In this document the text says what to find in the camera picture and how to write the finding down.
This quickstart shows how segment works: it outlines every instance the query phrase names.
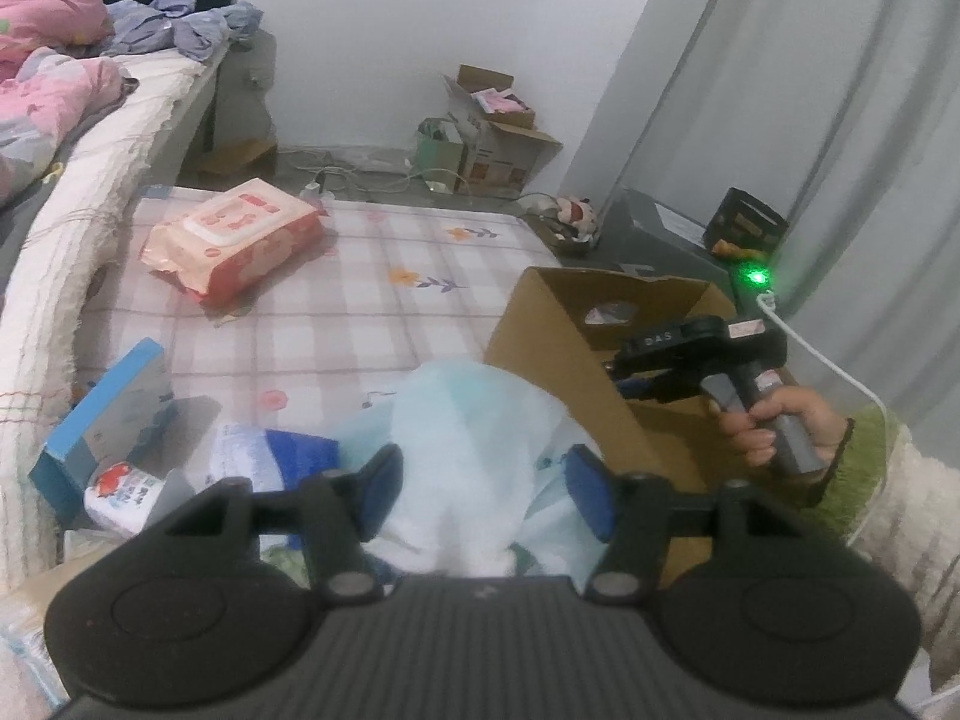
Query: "blue box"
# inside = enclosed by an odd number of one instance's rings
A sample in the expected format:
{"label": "blue box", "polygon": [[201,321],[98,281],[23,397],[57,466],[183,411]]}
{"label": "blue box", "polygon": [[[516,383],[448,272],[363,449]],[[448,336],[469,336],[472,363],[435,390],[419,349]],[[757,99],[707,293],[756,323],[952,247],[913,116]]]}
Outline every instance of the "blue box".
{"label": "blue box", "polygon": [[83,510],[99,466],[135,463],[174,412],[163,347],[144,338],[54,428],[30,472],[58,522],[68,527]]}

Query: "hand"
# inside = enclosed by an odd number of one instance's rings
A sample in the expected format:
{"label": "hand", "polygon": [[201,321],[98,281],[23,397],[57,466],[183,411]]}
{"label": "hand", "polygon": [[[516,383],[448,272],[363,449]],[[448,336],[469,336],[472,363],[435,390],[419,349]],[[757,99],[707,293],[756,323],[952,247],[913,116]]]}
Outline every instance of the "hand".
{"label": "hand", "polygon": [[744,453],[751,466],[766,466],[775,454],[776,434],[757,424],[782,413],[798,415],[810,433],[817,455],[826,463],[833,462],[847,432],[847,420],[834,412],[816,391],[805,386],[782,386],[757,401],[750,413],[720,413],[715,403],[710,406],[719,414],[720,429],[730,437],[733,448]]}

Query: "electrical cord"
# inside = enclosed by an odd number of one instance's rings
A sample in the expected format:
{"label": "electrical cord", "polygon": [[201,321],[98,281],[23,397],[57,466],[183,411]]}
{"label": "electrical cord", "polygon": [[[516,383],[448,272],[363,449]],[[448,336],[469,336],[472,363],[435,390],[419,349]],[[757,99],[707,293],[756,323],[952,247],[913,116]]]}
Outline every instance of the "electrical cord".
{"label": "electrical cord", "polygon": [[960,685],[954,685],[952,688],[947,688],[946,690],[941,690],[939,693],[934,693],[929,698],[925,698],[923,701],[913,704],[910,709],[913,709],[914,712],[922,712],[927,707],[932,707],[933,704],[939,704],[939,702],[941,702],[944,698],[955,696],[957,693],[960,693]]}
{"label": "electrical cord", "polygon": [[554,202],[557,202],[557,199],[555,198],[555,196],[553,196],[553,194],[547,194],[546,191],[527,191],[526,193],[524,193],[524,194],[522,194],[520,197],[518,197],[518,198],[515,200],[515,202],[520,202],[520,201],[521,201],[522,199],[524,199],[525,197],[538,197],[538,196],[539,196],[539,197],[549,197],[549,199],[553,200]]}
{"label": "electrical cord", "polygon": [[776,295],[774,295],[774,293],[766,292],[762,293],[761,295],[757,295],[757,306],[760,308],[760,311],[765,314],[767,319],[770,319],[770,322],[776,324],[777,327],[781,328],[784,333],[790,336],[790,338],[793,338],[793,340],[796,341],[800,346],[803,346],[803,348],[816,357],[817,360],[826,365],[845,382],[862,392],[862,394],[867,396],[867,398],[870,398],[872,402],[877,404],[877,408],[880,408],[880,414],[883,416],[883,479],[880,482],[880,486],[877,487],[874,495],[872,495],[872,500],[867,504],[867,511],[863,515],[860,523],[856,526],[856,528],[853,530],[853,533],[851,533],[851,536],[847,539],[847,546],[853,546],[853,543],[860,538],[864,528],[867,527],[867,523],[870,522],[871,518],[874,516],[874,513],[877,511],[877,504],[880,502],[880,498],[882,498],[883,493],[886,491],[887,480],[890,476],[890,415],[887,413],[887,407],[883,405],[883,401],[880,400],[880,396],[878,396],[860,381],[854,379],[853,376],[846,372],[846,370],[843,370],[843,368],[839,367],[839,365],[837,365],[834,361],[829,360],[826,355],[817,351],[815,348],[813,348],[813,346],[810,346],[810,344],[805,341],[796,330],[790,327],[790,325],[788,325],[778,316],[776,313]]}
{"label": "electrical cord", "polygon": [[381,191],[381,193],[384,194],[400,194],[402,191],[407,191],[410,188],[410,182],[414,178],[430,175],[431,173],[444,172],[457,176],[459,180],[464,182],[464,189],[467,190],[467,194],[470,196],[473,195],[473,192],[470,191],[470,185],[469,181],[467,181],[467,178],[464,178],[459,174],[459,172],[456,172],[456,170],[448,170],[446,167],[428,167],[426,170],[409,172],[407,175],[399,178],[397,181],[387,181],[386,183],[379,184],[377,186],[368,186],[360,183],[356,177],[358,172],[361,172],[358,167],[337,167],[335,165],[327,165],[325,167],[321,167],[320,170],[317,170],[316,177],[319,178],[322,175],[339,175],[344,178],[344,189],[349,189],[350,186],[354,186],[356,189],[366,191],[367,194],[371,194],[374,191]]}

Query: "open cardboard box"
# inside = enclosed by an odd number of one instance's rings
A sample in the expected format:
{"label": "open cardboard box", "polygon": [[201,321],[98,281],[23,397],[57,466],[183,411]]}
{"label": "open cardboard box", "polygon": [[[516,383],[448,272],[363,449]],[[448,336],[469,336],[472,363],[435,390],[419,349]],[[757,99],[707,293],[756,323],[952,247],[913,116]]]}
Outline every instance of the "open cardboard box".
{"label": "open cardboard box", "polygon": [[444,76],[448,87],[448,116],[463,138],[466,156],[458,191],[516,199],[541,157],[549,158],[563,144],[534,129],[532,109],[517,113],[487,113],[470,94],[482,89],[504,90],[513,76],[461,65],[456,79]]}
{"label": "open cardboard box", "polygon": [[[590,324],[593,309],[635,309],[628,322]],[[645,471],[677,490],[702,493],[724,480],[748,478],[781,497],[803,494],[808,482],[775,482],[750,469],[728,447],[707,402],[626,401],[603,368],[626,338],[684,317],[736,315],[714,285],[683,278],[639,278],[592,269],[527,269],[490,339],[484,362],[509,370],[557,396],[593,437],[616,473]],[[674,539],[664,582],[709,557],[708,539]]]}

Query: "pink blanket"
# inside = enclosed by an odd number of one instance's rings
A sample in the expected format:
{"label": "pink blanket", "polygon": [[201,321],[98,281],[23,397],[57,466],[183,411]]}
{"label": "pink blanket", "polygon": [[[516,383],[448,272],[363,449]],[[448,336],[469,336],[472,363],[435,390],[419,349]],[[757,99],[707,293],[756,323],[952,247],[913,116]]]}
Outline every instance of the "pink blanket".
{"label": "pink blanket", "polygon": [[0,81],[0,207],[43,175],[64,136],[121,95],[120,66],[37,49]]}
{"label": "pink blanket", "polygon": [[0,0],[0,80],[40,47],[90,46],[112,31],[104,0]]}

